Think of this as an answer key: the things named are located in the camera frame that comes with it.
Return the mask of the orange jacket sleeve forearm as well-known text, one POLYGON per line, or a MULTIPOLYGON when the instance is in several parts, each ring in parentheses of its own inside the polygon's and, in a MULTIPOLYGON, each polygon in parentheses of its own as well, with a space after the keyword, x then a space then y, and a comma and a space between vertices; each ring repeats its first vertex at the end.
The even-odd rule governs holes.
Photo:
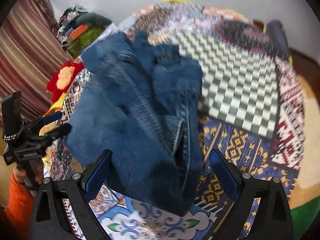
POLYGON ((1 226, 9 239, 29 239, 34 197, 18 182, 14 173, 10 176, 10 193, 7 207, 1 207, 1 226))

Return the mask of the person's left hand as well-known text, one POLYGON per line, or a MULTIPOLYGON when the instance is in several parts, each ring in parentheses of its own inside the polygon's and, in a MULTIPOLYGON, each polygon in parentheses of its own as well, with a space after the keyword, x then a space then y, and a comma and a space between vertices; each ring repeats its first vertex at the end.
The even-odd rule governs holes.
MULTIPOLYGON (((43 161, 42 159, 37 159, 35 160, 35 167, 36 167, 36 171, 35 171, 35 180, 41 184, 42 180, 44 178, 43 176, 43 161)), ((24 180, 23 178, 27 176, 26 171, 24 170, 24 168, 20 165, 20 164, 15 164, 13 166, 12 169, 12 173, 14 175, 14 178, 17 182, 19 183, 23 183, 24 180)))

